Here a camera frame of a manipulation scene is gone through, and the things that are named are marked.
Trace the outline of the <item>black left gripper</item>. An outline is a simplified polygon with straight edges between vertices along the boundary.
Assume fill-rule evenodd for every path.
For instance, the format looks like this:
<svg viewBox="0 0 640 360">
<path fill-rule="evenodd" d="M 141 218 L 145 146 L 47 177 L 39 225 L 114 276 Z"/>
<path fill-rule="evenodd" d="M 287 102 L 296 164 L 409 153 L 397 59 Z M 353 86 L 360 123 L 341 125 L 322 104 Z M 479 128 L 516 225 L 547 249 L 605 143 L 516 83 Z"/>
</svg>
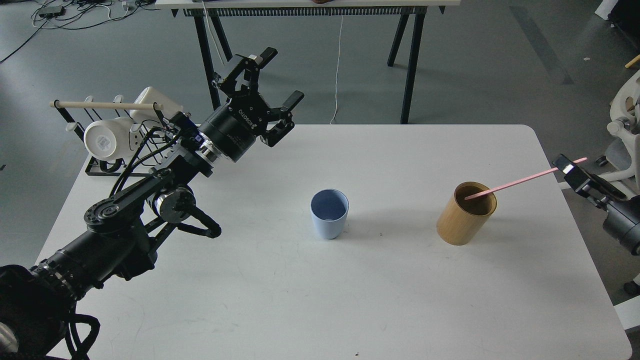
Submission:
<svg viewBox="0 0 640 360">
<path fill-rule="evenodd" d="M 199 127 L 199 132 L 232 162 L 237 162 L 256 139 L 276 146 L 295 127 L 292 111 L 305 94 L 293 91 L 280 107 L 270 108 L 259 93 L 259 75 L 279 51 L 266 47 L 259 55 L 235 54 L 220 71 L 213 71 L 212 96 L 216 109 Z M 227 96 L 223 105 L 217 91 Z"/>
</svg>

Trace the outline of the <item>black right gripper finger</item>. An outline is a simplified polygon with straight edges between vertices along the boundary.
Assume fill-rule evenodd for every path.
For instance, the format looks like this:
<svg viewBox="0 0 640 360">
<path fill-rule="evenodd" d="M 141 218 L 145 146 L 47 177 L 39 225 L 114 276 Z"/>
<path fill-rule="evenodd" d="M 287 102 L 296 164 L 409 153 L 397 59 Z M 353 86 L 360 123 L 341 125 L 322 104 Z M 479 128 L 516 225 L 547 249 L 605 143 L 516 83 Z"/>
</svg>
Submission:
<svg viewBox="0 0 640 360">
<path fill-rule="evenodd" d="M 598 175 L 583 170 L 577 161 L 571 161 L 562 153 L 551 164 L 564 174 L 565 182 L 574 193 L 596 208 L 605 210 L 608 203 L 627 201 L 624 192 Z"/>
</svg>

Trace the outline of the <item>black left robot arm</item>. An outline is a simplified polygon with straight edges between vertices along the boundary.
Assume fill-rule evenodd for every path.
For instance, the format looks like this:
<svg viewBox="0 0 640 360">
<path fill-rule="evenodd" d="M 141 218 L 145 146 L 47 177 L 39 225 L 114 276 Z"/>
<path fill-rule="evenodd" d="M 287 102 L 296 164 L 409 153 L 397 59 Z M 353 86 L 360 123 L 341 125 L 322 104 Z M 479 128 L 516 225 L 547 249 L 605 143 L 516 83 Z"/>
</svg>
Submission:
<svg viewBox="0 0 640 360">
<path fill-rule="evenodd" d="M 259 93 L 260 71 L 277 55 L 268 47 L 259 55 L 233 55 L 215 88 L 227 95 L 201 125 L 176 112 L 162 130 L 172 135 L 169 156 L 149 175 L 125 186 L 134 162 L 109 196 L 92 205 L 83 219 L 87 230 L 31 268 L 1 267 L 1 358 L 48 360 L 66 342 L 73 360 L 87 360 L 98 339 L 100 322 L 77 312 L 91 289 L 112 276 L 124 280 L 150 271 L 158 248 L 174 230 L 215 239 L 220 225 L 196 204 L 189 187 L 197 174 L 210 177 L 220 158 L 237 162 L 260 139 L 274 147 L 294 127 L 292 110 L 304 98 L 294 91 L 272 108 Z"/>
</svg>

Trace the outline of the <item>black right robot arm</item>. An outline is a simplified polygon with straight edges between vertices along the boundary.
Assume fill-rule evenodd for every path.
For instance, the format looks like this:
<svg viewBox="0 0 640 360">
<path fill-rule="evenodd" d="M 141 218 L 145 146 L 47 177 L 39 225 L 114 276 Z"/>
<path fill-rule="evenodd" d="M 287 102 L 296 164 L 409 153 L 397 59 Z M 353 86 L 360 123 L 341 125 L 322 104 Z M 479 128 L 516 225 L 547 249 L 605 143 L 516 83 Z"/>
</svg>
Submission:
<svg viewBox="0 0 640 360">
<path fill-rule="evenodd" d="M 567 183 L 564 197 L 610 298 L 617 303 L 637 297 L 639 196 L 626 195 L 562 153 L 551 166 Z"/>
</svg>

